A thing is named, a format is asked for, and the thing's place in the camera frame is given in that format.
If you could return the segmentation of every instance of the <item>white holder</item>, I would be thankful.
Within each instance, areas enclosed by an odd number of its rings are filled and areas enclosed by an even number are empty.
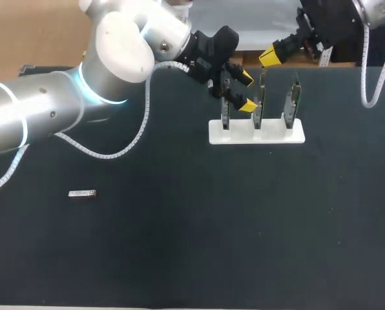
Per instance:
[[[302,122],[295,119],[293,129],[287,129],[284,117],[263,119],[261,129],[255,129],[251,119],[230,119],[230,130],[223,129],[220,119],[209,122],[209,139],[213,145],[222,144],[301,144],[304,136]]]

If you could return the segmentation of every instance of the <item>white spiral cable wrap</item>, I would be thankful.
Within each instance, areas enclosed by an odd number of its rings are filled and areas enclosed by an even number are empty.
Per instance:
[[[178,69],[184,71],[185,73],[188,73],[188,71],[189,71],[189,67],[187,67],[186,65],[183,65],[182,63],[177,63],[175,61],[166,61],[166,62],[158,63],[157,65],[155,65],[154,70],[152,71],[151,75],[148,77],[148,80],[145,84],[145,113],[144,113],[141,127],[140,127],[137,135],[133,139],[133,141],[127,147],[125,147],[122,151],[115,153],[115,154],[111,154],[111,155],[99,154],[99,153],[93,152],[93,151],[89,150],[88,148],[82,146],[80,143],[78,143],[75,140],[73,140],[72,138],[68,137],[66,134],[60,134],[59,133],[59,134],[56,134],[56,136],[65,140],[66,142],[68,142],[69,144],[71,144],[72,146],[74,146],[75,148],[80,150],[81,152],[84,152],[85,154],[87,154],[89,156],[99,158],[101,160],[113,160],[115,158],[119,158],[119,157],[125,155],[141,139],[142,134],[145,130],[145,127],[147,126],[148,118],[149,118],[149,107],[151,104],[151,96],[150,96],[151,77],[152,77],[152,74],[155,72],[155,70],[157,70],[159,68],[164,68],[164,67],[166,67],[166,68],[178,68]],[[17,152],[15,158],[13,159],[12,164],[10,165],[6,174],[0,179],[0,187],[2,187],[4,184],[6,184],[9,181],[9,179],[12,177],[13,173],[16,171],[16,168],[19,165],[19,162],[22,159],[23,154],[25,153],[27,148],[28,148],[28,145],[25,145],[24,147],[22,147],[18,150],[18,152]]]
[[[20,163],[20,160],[23,157],[23,154],[26,152],[27,148],[29,146],[25,145],[24,147],[21,147],[16,156],[14,156],[14,159],[12,161],[12,164],[10,165],[9,169],[7,170],[6,174],[0,178],[0,187],[2,187],[4,184],[7,183],[7,181],[12,177],[13,173],[16,171],[17,166]]]
[[[365,24],[364,25],[364,46],[363,46],[363,58],[362,58],[362,74],[360,77],[360,88],[361,88],[361,96],[362,96],[362,104],[370,109],[374,107],[380,96],[380,92],[382,91],[382,88],[385,83],[385,64],[382,68],[382,72],[380,73],[380,77],[375,89],[375,93],[373,95],[373,98],[370,102],[368,102],[367,95],[366,95],[366,67],[368,65],[368,52],[369,52],[369,27]]]

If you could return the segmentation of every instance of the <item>screw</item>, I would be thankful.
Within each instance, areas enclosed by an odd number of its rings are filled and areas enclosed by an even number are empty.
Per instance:
[[[169,51],[169,46],[168,46],[167,43],[162,43],[161,44],[161,51],[164,52],[164,53]]]

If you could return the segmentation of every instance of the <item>dark table surface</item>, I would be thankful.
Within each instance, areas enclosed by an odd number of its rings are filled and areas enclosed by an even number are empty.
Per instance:
[[[151,122],[121,159],[32,145],[0,189],[0,304],[385,309],[385,89],[367,110],[358,69],[297,72],[303,145],[210,145],[219,104],[173,70],[156,73]],[[269,71],[266,117],[294,73]],[[116,152],[142,116],[140,87],[71,135]],[[68,199],[80,189],[98,198]]]

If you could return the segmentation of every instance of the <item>wooden background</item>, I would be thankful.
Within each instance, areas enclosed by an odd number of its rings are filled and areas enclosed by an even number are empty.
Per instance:
[[[78,0],[0,0],[0,81],[24,64],[79,64],[89,33]]]

